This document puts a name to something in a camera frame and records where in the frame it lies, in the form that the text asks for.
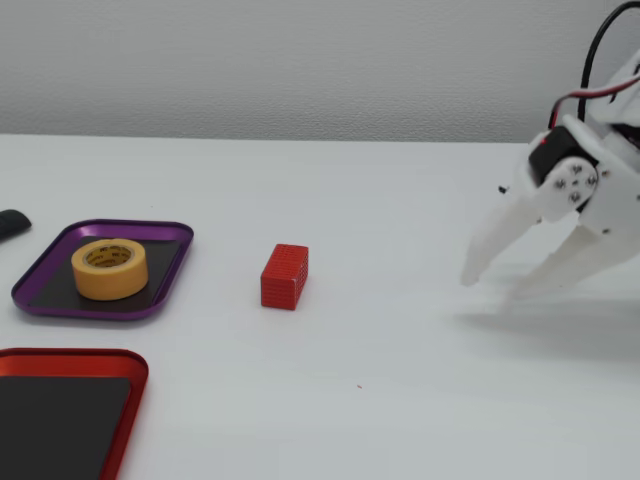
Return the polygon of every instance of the masking tape roll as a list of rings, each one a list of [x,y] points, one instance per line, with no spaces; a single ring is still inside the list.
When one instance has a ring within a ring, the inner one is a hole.
[[[149,281],[144,247],[122,238],[98,240],[79,248],[71,265],[78,293],[91,300],[130,297]]]

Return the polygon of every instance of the black wire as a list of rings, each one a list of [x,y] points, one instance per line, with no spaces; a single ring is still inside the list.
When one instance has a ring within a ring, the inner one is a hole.
[[[627,2],[620,5],[616,8],[611,15],[607,17],[604,21],[596,36],[593,37],[593,41],[591,42],[591,46],[589,47],[589,53],[587,54],[587,59],[584,62],[584,70],[582,71],[582,83],[580,83],[580,88],[589,88],[589,78],[591,77],[591,69],[593,67],[593,60],[596,56],[596,51],[600,46],[600,42],[602,41],[602,37],[607,32],[611,24],[622,15],[627,10],[631,10],[632,8],[640,8],[640,2]],[[587,99],[582,98],[578,103],[578,118],[584,122],[585,115],[587,111]]]

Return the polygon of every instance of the white wall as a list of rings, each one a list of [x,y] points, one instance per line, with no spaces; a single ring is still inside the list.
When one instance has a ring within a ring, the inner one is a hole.
[[[617,3],[2,0],[0,132],[525,141]]]

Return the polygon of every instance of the black object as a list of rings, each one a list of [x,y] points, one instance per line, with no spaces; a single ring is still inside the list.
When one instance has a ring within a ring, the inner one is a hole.
[[[591,46],[589,47],[589,53],[587,54],[587,59],[584,62],[584,70],[582,71],[582,81],[580,83],[580,88],[588,88],[589,87],[589,78],[591,77],[591,69],[593,68],[593,60],[596,58],[596,51],[600,46],[600,42],[604,37],[604,34],[607,32],[611,24],[622,15],[627,10],[631,10],[634,8],[640,8],[640,2],[626,2],[616,8],[611,15],[607,17],[604,21],[596,36],[593,37],[593,41],[591,42]],[[587,99],[582,98],[578,103],[578,118],[584,122],[585,116],[587,112]]]
[[[82,237],[75,250],[96,240],[102,240],[102,238]],[[135,295],[111,302],[89,300],[80,295],[76,290],[73,278],[73,267],[71,266],[73,252],[71,252],[68,261],[58,267],[47,284],[29,302],[29,306],[112,313],[136,312],[150,307],[153,305],[153,299],[162,286],[173,259],[180,250],[180,242],[177,240],[136,241],[144,247],[146,252],[149,283]]]
[[[640,149],[640,128],[632,127],[625,123],[619,123],[611,126],[616,132],[622,135],[627,142],[632,144],[637,149]]]
[[[127,378],[0,377],[0,477],[98,480]]]
[[[27,217],[17,210],[0,212],[0,240],[15,235],[31,227]]]
[[[567,157],[581,157],[594,167],[598,165],[598,161],[580,146],[566,127],[555,127],[547,135],[544,142],[529,155],[529,165],[536,176],[538,185],[542,185],[549,172]]]

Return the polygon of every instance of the red wire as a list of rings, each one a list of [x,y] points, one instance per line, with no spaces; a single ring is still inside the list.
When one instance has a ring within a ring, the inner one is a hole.
[[[567,95],[560,97],[556,103],[553,105],[553,110],[551,110],[551,119],[549,120],[549,130],[556,126],[558,121],[558,114],[560,112],[560,106],[562,102],[564,102],[568,98],[602,98],[608,97],[609,95],[613,95],[615,93],[619,93],[623,90],[626,90],[630,86],[640,82],[640,75],[636,75],[629,80],[619,83],[618,85],[613,85],[611,87],[605,87],[594,90],[575,90]]]

